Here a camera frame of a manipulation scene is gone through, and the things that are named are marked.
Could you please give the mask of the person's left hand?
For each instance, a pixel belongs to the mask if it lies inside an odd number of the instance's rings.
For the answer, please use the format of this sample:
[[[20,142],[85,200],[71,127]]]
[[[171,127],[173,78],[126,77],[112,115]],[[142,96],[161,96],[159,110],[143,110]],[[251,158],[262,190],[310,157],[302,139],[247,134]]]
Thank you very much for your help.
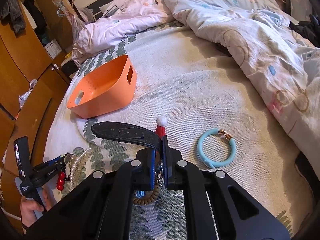
[[[44,198],[44,207],[46,210],[50,210],[54,203],[46,189],[42,188],[42,196]],[[23,228],[29,228],[33,223],[37,221],[35,216],[35,211],[43,212],[44,207],[40,205],[35,200],[27,200],[25,196],[22,196],[21,203],[20,203],[20,211],[21,211],[21,222],[23,224]]]

